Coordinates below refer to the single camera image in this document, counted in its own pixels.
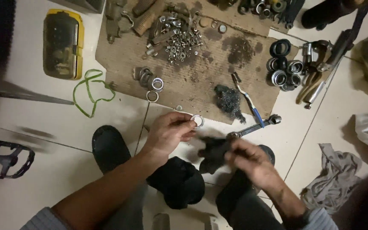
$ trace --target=white tile floor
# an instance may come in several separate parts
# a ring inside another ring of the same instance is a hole
[[[306,1],[304,8],[310,8],[321,0]],[[15,18],[11,58],[7,74],[0,81],[0,88],[22,87],[25,90],[42,93],[62,99],[72,99],[76,82],[47,77],[42,63],[42,23],[50,8],[65,9],[47,0],[19,0]],[[83,49],[83,69],[105,70],[95,61],[95,51],[99,34],[101,15],[81,14],[85,30]],[[354,14],[345,16],[326,27],[325,30],[301,29],[297,23],[289,34],[292,38],[271,30],[269,36],[289,39],[301,46],[302,40],[325,39],[335,41],[343,29],[350,28]],[[356,42],[368,36],[368,15]],[[357,62],[344,58],[329,87],[324,89],[311,110],[295,104],[299,90],[280,92],[273,113],[282,116],[279,125],[269,126],[244,138],[255,143],[270,146],[276,154],[275,167],[291,189],[299,194],[320,172],[321,154],[318,143],[332,143],[336,150],[349,151],[360,155],[367,163],[367,148],[355,136],[352,115],[368,113],[368,85],[362,80],[362,71]],[[95,98],[110,97],[101,86],[91,85]],[[85,89],[78,91],[79,103],[86,110],[91,104]],[[91,136],[96,128],[110,124],[120,130],[129,150],[135,154],[143,146],[147,132],[143,124],[151,125],[160,114],[171,108],[120,93],[112,102],[99,102],[96,115],[89,119],[74,106],[42,102],[29,102],[0,98],[0,139],[17,142],[31,147],[36,152],[35,162],[23,177],[14,180],[0,180],[0,229],[20,228],[34,213],[44,206],[52,206],[65,196],[85,184],[100,177],[91,151]],[[245,115],[247,124],[254,119]],[[200,130],[202,134],[224,135],[243,129],[245,125],[232,125],[206,120]],[[181,143],[171,156],[199,166],[196,157],[202,143],[194,140]],[[219,217],[214,200],[218,192],[230,178],[231,169],[223,167],[214,175],[204,175],[207,182],[205,198],[188,210],[168,209],[160,194],[150,189],[144,209],[144,223],[149,228],[151,218],[157,212],[168,212],[171,223],[186,223],[186,229],[203,229],[200,213],[210,213]],[[368,165],[363,164],[360,176],[368,174]],[[267,196],[259,194],[263,201],[273,206]],[[278,212],[272,208],[280,220]],[[228,224],[219,218],[220,229]],[[183,228],[173,225],[172,229]]]

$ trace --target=green rubber band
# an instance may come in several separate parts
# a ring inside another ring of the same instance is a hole
[[[90,76],[90,77],[87,77],[88,74],[90,74],[91,72],[100,72],[99,74],[97,75],[94,75],[94,76]],[[113,94],[113,97],[111,97],[110,99],[105,99],[105,98],[100,98],[100,99],[97,99],[96,101],[93,99],[92,97],[92,94],[90,93],[90,89],[89,89],[89,80],[92,80],[92,79],[95,79],[97,77],[100,77],[103,75],[103,72],[101,70],[95,70],[95,69],[91,69],[91,70],[88,70],[86,71],[85,73],[85,79],[80,81],[76,86],[75,88],[73,89],[73,102],[75,103],[75,106],[88,118],[92,118],[94,115],[95,115],[95,110],[96,110],[96,104],[97,102],[99,101],[105,101],[105,102],[110,102],[111,100],[113,100],[113,98],[116,96],[116,93],[114,90],[112,90],[109,86],[109,84],[107,84],[105,81],[103,80],[93,80],[92,82],[102,82],[104,85],[105,85],[105,88],[106,89],[109,89],[112,94]],[[89,115],[87,112],[85,112],[79,105],[78,103],[76,102],[76,98],[75,98],[75,92],[76,92],[76,88],[78,88],[79,85],[83,84],[83,83],[86,83],[86,89],[88,91],[88,95],[89,95],[89,99],[90,101],[93,103],[93,109],[92,109],[92,113]]]

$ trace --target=pile of nuts and bolts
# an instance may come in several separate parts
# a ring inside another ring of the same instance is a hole
[[[164,81],[154,75],[149,67],[144,66],[140,69],[140,71],[134,70],[133,78],[136,81],[139,81],[141,87],[148,89],[146,93],[146,98],[149,102],[156,102],[159,98],[159,92],[161,92],[164,88]],[[149,96],[154,94],[156,99],[150,100]]]
[[[147,55],[155,56],[153,46],[157,44],[164,45],[160,52],[168,53],[167,61],[170,63],[183,62],[191,54],[198,55],[195,49],[203,45],[202,34],[196,28],[199,17],[199,12],[193,17],[176,12],[163,13],[153,24],[156,29],[151,34],[152,43],[147,45]]]
[[[250,5],[246,5],[248,4],[248,1],[241,3],[238,7],[238,12],[240,14],[247,14],[248,12],[251,12],[253,14],[259,15],[261,19],[272,18],[273,21],[275,21],[275,19],[278,18],[288,6],[286,0],[251,0],[250,2]]]
[[[289,41],[279,40],[271,46],[272,58],[266,63],[270,72],[270,79],[274,86],[279,86],[282,91],[292,91],[302,84],[299,74],[303,71],[303,63],[300,60],[286,59],[289,52],[277,52],[277,50],[290,50],[290,47],[277,48],[277,44],[290,46]]]

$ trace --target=wrench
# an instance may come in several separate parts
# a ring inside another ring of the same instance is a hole
[[[267,125],[270,125],[270,124],[279,124],[281,121],[282,121],[282,118],[279,115],[273,114],[268,118],[268,120],[265,120],[263,122],[263,124],[266,127]],[[248,133],[252,133],[252,132],[254,132],[254,131],[256,131],[260,128],[262,128],[261,124],[256,124],[254,126],[248,127],[246,129],[243,129],[243,130],[238,131],[238,132],[228,133],[227,137],[240,138],[240,137],[243,137],[243,136],[247,135]]]

